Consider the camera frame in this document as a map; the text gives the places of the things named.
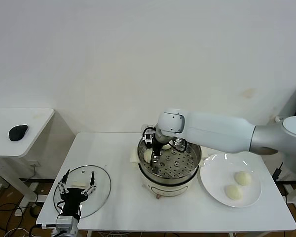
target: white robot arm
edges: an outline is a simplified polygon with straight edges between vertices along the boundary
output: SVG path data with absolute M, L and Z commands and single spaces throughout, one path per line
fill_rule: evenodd
M 166 109 L 159 117 L 155 138 L 166 143 L 172 137 L 227 153 L 270 155 L 281 151 L 293 157 L 289 168 L 296 169 L 296 117 L 254 126 L 243 118 Z

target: computer mouse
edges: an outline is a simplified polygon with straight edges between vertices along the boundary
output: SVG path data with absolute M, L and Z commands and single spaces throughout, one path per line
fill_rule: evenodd
M 27 125 L 18 125 L 10 129 L 9 138 L 11 141 L 19 141 L 24 137 L 25 132 L 28 130 Z

